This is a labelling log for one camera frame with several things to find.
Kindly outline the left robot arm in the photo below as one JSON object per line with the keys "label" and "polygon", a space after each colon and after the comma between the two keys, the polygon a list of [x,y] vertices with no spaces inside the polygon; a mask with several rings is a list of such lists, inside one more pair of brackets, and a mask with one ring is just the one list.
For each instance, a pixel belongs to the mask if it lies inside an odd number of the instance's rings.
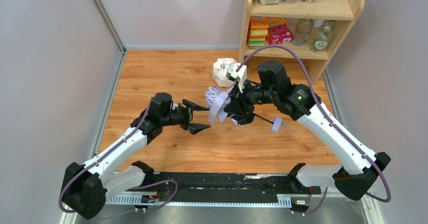
{"label": "left robot arm", "polygon": [[60,210],[85,219],[97,216],[106,201],[139,187],[152,170],[140,161],[124,171],[117,172],[118,167],[160,135],[164,127],[179,125],[192,135],[209,128],[192,122],[195,111],[208,110],[186,99],[174,103],[170,94],[157,93],[113,144],[84,163],[73,162],[66,168],[58,200]]}

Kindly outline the orange snack box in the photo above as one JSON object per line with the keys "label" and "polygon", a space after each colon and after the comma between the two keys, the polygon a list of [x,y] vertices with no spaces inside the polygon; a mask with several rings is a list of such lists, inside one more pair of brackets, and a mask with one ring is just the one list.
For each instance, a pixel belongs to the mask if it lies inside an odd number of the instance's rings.
{"label": "orange snack box", "polygon": [[280,25],[286,25],[286,21],[282,17],[257,17],[251,16],[249,20],[251,29],[273,28]]}

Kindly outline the clear glass bottle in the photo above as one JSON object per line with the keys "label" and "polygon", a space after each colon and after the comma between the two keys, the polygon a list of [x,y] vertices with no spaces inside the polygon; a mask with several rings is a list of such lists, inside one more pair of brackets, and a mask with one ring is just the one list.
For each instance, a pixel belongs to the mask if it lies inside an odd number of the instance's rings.
{"label": "clear glass bottle", "polygon": [[306,43],[307,38],[313,29],[313,25],[314,19],[299,19],[295,28],[292,43],[295,46],[303,46]]}
{"label": "clear glass bottle", "polygon": [[331,41],[335,31],[335,20],[324,20],[318,28],[315,38],[311,42],[311,51],[314,53],[323,52]]}

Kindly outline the clear glass bottle left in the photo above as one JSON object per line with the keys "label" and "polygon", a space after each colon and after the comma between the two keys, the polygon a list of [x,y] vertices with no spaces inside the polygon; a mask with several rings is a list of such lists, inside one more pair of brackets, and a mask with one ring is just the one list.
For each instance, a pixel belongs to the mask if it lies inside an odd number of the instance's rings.
{"label": "clear glass bottle left", "polygon": [[307,38],[313,29],[313,25],[314,19],[299,19],[295,28],[292,43],[295,46],[303,46],[306,43]]}

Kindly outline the white crumpled paper bag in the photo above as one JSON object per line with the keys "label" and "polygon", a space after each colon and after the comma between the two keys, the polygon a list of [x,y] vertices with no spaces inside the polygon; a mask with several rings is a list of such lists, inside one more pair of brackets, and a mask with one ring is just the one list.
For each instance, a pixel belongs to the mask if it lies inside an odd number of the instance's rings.
{"label": "white crumpled paper bag", "polygon": [[234,82],[229,80],[226,74],[230,65],[236,62],[234,58],[218,58],[217,61],[213,63],[212,79],[219,87],[230,88],[234,85]]}

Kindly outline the clear glass bottle right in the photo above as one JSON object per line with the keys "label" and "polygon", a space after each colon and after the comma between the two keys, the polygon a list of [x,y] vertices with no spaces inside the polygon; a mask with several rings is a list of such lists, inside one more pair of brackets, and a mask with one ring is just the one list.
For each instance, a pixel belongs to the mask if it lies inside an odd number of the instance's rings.
{"label": "clear glass bottle right", "polygon": [[323,52],[331,41],[335,31],[335,20],[324,20],[318,28],[315,38],[311,42],[311,51],[314,53]]}

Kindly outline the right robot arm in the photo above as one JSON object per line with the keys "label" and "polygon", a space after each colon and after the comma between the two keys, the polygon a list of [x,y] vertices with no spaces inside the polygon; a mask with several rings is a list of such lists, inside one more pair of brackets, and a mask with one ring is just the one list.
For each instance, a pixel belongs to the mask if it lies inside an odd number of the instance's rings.
{"label": "right robot arm", "polygon": [[239,125],[253,122],[257,104],[273,104],[277,110],[300,123],[324,143],[339,164],[313,166],[297,164],[289,173],[299,187],[336,188],[351,200],[360,200],[375,183],[391,159],[385,152],[374,152],[351,136],[329,112],[310,87],[293,84],[282,64],[275,60],[261,63],[260,82],[247,79],[245,66],[234,63],[226,76],[235,82],[224,110]]}

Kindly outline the lavender folding umbrella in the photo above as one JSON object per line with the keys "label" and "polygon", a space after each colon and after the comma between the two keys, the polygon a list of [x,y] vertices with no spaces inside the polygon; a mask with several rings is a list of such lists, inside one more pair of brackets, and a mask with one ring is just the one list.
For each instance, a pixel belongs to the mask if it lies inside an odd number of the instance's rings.
{"label": "lavender folding umbrella", "polygon": [[[229,117],[228,114],[225,112],[226,105],[231,102],[229,96],[231,90],[232,87],[224,91],[222,88],[214,86],[209,87],[208,90],[205,92],[205,102],[207,107],[209,108],[208,120],[211,124],[214,124],[216,122],[216,118],[218,118],[219,123],[223,123],[226,118],[230,118],[236,126],[242,125],[241,123],[238,123],[237,120],[234,120],[232,117]],[[288,125],[286,125],[283,122],[282,118],[276,116],[271,121],[257,114],[255,114],[254,116],[270,123],[270,131],[277,133],[279,132],[280,128],[283,127],[291,137],[294,136],[294,130]]]}

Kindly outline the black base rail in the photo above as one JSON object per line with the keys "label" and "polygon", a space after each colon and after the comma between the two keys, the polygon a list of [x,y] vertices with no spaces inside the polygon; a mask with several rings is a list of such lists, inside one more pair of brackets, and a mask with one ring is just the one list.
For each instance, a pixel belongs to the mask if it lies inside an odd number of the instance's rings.
{"label": "black base rail", "polygon": [[287,175],[274,174],[159,172],[148,174],[142,185],[152,185],[148,191],[161,201],[171,197],[189,203],[273,204],[279,197],[321,194],[320,187],[304,187]]}

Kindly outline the red snack box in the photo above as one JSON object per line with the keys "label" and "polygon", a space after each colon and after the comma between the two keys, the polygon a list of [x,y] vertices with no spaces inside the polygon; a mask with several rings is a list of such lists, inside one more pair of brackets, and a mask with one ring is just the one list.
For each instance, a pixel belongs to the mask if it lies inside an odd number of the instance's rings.
{"label": "red snack box", "polygon": [[266,41],[268,44],[290,43],[294,38],[293,33],[287,25],[278,25],[269,28],[267,31]]}

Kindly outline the stacked sponges pack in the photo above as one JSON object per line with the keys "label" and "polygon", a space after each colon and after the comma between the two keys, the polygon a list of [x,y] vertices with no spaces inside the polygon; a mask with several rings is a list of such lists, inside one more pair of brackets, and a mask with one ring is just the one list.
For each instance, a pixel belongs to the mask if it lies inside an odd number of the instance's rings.
{"label": "stacked sponges pack", "polygon": [[264,46],[267,34],[267,28],[249,29],[247,36],[248,47],[250,49],[257,49]]}

